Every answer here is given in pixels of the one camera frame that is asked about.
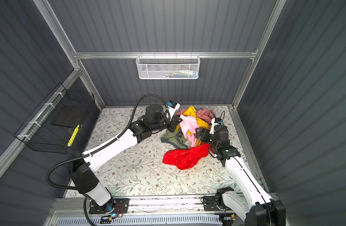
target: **floral tablecloth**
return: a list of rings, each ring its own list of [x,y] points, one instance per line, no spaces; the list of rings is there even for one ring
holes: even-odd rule
[[[208,110],[214,109],[217,116],[225,111],[224,124],[229,130],[230,143],[238,149],[249,168],[228,107],[194,107],[196,110],[202,107]],[[132,109],[132,107],[103,109],[86,149],[89,150],[121,132],[130,119]],[[138,108],[135,119],[144,113],[144,107]],[[238,189],[232,175],[220,161],[209,155],[187,170],[179,170],[176,166],[162,163],[164,154],[174,149],[170,144],[161,143],[160,137],[164,133],[165,130],[122,151],[95,172],[113,196],[207,194],[215,193],[217,188],[227,186]],[[68,190],[65,197],[83,196],[77,191]]]

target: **black wire basket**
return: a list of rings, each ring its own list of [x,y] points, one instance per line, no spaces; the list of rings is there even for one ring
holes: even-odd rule
[[[25,121],[28,129],[22,125],[14,136],[33,151],[67,154],[94,104],[92,93],[64,89],[34,121]]]

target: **wire basket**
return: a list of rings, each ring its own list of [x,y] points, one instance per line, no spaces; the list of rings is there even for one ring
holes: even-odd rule
[[[200,58],[195,56],[136,57],[140,79],[197,79]]]
[[[24,124],[31,124],[26,132],[21,134],[21,126],[14,136],[33,151],[67,154],[68,147],[73,145],[71,136],[77,126],[84,126],[94,104],[92,93],[64,89],[45,104],[47,107],[36,120],[26,120]]]

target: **yellow marker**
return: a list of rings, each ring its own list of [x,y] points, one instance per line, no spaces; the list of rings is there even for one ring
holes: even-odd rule
[[[70,138],[69,142],[67,143],[67,147],[71,147],[72,142],[74,142],[74,139],[76,137],[77,132],[79,132],[79,128],[80,128],[80,125],[77,125],[75,130],[74,130],[74,132],[71,135],[71,138]]]

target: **white mesh basket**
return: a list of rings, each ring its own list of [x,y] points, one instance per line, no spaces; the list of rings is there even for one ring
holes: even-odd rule
[[[140,79],[197,79],[199,65],[199,55],[136,57]]]

